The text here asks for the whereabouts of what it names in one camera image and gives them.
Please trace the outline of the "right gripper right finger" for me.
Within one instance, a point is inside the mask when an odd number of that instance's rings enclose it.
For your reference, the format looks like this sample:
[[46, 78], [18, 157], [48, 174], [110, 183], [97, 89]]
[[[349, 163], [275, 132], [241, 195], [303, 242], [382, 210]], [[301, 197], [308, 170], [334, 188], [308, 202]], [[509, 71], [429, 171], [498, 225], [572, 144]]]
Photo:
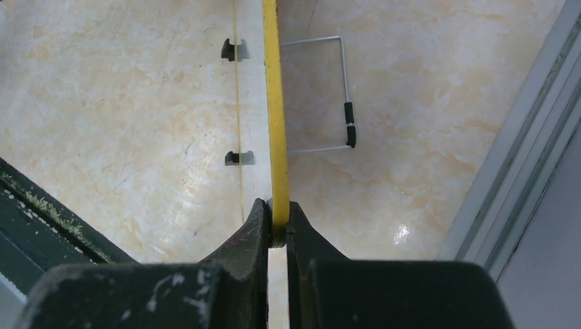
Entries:
[[286, 226], [291, 328], [512, 328], [495, 282], [457, 261], [352, 260], [296, 202]]

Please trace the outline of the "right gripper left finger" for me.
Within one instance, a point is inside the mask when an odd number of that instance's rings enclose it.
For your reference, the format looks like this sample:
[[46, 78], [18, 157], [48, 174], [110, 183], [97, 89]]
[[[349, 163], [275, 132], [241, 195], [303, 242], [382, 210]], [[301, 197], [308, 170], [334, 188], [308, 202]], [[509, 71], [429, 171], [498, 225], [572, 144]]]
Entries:
[[34, 285], [16, 328], [266, 328], [271, 211], [255, 200], [197, 263], [62, 265]]

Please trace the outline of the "yellow framed whiteboard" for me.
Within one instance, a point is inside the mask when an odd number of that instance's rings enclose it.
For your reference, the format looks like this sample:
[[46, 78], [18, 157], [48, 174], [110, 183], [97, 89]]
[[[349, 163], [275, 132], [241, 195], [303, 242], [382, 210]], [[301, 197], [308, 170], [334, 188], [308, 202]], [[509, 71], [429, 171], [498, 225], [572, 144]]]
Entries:
[[288, 154], [276, 1], [234, 1], [234, 68], [242, 198], [269, 203], [271, 246], [289, 220]]

